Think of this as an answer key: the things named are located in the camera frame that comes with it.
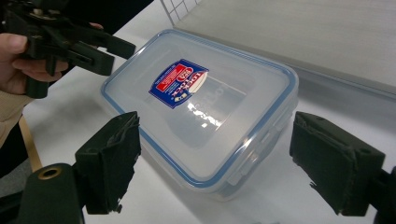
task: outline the wire grid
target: wire grid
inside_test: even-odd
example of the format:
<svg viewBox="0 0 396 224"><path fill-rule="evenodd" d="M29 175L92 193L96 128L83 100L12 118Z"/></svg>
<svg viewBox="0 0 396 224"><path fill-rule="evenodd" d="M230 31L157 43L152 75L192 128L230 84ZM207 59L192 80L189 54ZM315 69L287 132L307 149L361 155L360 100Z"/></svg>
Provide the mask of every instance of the wire grid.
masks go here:
<svg viewBox="0 0 396 224"><path fill-rule="evenodd" d="M172 26L186 16L201 0L161 0Z"/></svg>

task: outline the finger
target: finger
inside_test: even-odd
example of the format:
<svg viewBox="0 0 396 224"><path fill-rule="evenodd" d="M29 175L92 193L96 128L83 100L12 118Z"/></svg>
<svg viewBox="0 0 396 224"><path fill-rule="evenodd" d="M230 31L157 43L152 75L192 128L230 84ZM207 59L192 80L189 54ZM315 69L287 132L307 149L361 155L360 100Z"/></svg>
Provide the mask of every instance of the finger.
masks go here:
<svg viewBox="0 0 396 224"><path fill-rule="evenodd" d="M32 71L24 71L24 70L22 70L22 72L25 75L27 75L27 76L29 76L29 77L37 80L37 81L43 81L43 82L56 81L56 80L59 80L62 77L62 73L60 73L60 72L56 72L53 75L53 77L50 76L50 74L48 74L47 72L32 72Z"/></svg>
<svg viewBox="0 0 396 224"><path fill-rule="evenodd" d="M25 52L26 47L26 36L0 34L0 62L11 60L16 54Z"/></svg>
<svg viewBox="0 0 396 224"><path fill-rule="evenodd" d="M96 29L103 30L103 25L95 22L90 22L90 25Z"/></svg>
<svg viewBox="0 0 396 224"><path fill-rule="evenodd" d="M43 72L46 73L46 60L26 60L17 59L12 63L12 66L16 69L32 72ZM69 67L66 62L57 61L55 72L62 72Z"/></svg>

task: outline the sticker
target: sticker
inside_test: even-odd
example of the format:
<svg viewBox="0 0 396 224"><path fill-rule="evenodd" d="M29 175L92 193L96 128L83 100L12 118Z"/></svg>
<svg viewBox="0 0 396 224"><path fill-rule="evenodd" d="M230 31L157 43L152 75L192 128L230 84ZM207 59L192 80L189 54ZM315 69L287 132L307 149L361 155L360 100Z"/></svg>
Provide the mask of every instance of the sticker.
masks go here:
<svg viewBox="0 0 396 224"><path fill-rule="evenodd" d="M171 108L186 102L204 84L208 69L181 59L171 64L151 85L149 93Z"/></svg>

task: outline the mounting hole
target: mounting hole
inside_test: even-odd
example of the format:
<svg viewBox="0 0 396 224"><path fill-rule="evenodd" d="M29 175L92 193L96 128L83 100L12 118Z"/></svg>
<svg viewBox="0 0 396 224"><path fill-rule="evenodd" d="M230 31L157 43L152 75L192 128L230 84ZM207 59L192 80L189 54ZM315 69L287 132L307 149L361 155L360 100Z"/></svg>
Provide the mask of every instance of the mounting hole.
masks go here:
<svg viewBox="0 0 396 224"><path fill-rule="evenodd" d="M62 168L58 166L50 167L48 169L43 170L38 178L41 180L52 179L55 176L58 176L62 172Z"/></svg>

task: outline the black clamp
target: black clamp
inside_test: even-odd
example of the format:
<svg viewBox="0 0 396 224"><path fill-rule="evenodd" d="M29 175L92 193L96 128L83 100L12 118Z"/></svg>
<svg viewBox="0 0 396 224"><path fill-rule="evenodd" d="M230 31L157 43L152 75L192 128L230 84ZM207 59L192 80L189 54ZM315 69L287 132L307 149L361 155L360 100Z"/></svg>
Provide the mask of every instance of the black clamp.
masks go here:
<svg viewBox="0 0 396 224"><path fill-rule="evenodd" d="M94 28L88 22L67 18L61 12L67 3L68 0L9 0L5 6L5 29L27 36L28 49L24 57L45 59L46 70L52 76L57 61L109 76L114 57L95 47L106 48L107 52L128 59L134 54L135 45ZM26 94L44 98L48 87L47 82L28 78Z"/></svg>
<svg viewBox="0 0 396 224"><path fill-rule="evenodd" d="M324 118L297 112L290 155L312 179L311 187L336 214L396 223L396 167L382 170L385 154Z"/></svg>
<svg viewBox="0 0 396 224"><path fill-rule="evenodd" d="M73 166L31 174L23 192L0 199L0 222L84 223L84 206L89 214L120 212L141 154L138 126L136 112L119 115L76 152Z"/></svg>

